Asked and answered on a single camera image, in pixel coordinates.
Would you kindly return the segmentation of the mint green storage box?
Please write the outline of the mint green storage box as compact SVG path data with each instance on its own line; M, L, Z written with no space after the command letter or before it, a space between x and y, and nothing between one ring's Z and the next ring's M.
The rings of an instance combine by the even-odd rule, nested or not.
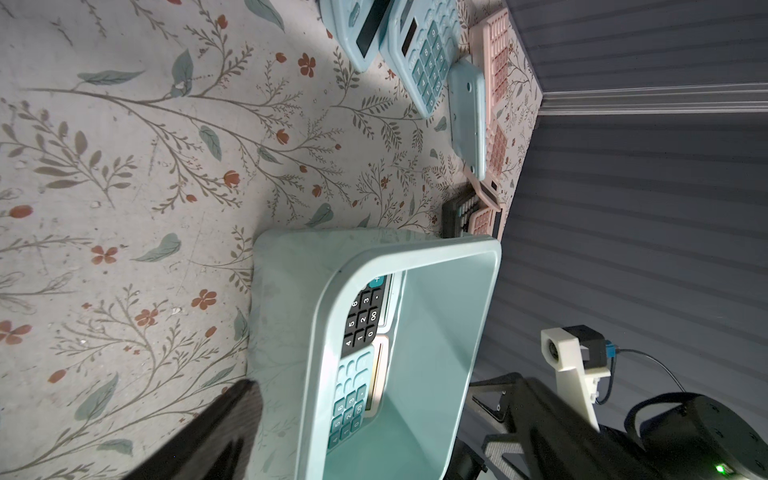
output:
M250 479L440 479L450 459L501 263L488 236L394 229L271 230L254 244L247 372L263 414ZM328 452L351 304L391 275L378 335L378 413Z

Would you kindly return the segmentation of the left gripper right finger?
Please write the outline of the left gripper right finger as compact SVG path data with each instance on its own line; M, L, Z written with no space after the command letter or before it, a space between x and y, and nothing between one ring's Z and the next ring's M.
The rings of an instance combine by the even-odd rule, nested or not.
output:
M533 479L658 479L660 473L595 428L535 378L510 388L512 434Z

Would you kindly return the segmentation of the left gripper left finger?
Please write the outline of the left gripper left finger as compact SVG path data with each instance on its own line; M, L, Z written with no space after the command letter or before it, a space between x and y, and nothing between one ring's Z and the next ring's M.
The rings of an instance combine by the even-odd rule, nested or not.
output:
M263 411L259 384L240 380L128 479L243 479Z

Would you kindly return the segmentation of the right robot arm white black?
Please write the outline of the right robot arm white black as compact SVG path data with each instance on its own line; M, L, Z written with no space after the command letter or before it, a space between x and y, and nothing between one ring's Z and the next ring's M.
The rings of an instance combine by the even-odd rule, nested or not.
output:
M703 394L671 392L632 407L623 430L593 426L534 378L509 373L470 385L467 407L496 427L483 452L457 441L445 478L764 479L767 444Z

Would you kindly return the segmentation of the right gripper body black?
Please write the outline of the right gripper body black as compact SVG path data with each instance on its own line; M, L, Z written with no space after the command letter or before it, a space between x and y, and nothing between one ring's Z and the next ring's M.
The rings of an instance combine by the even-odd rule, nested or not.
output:
M534 479L522 438L523 415L533 412L522 397L526 388L538 386L535 378L517 372L469 385L465 408L491 428L481 449L461 439L454 442L444 477L446 479Z

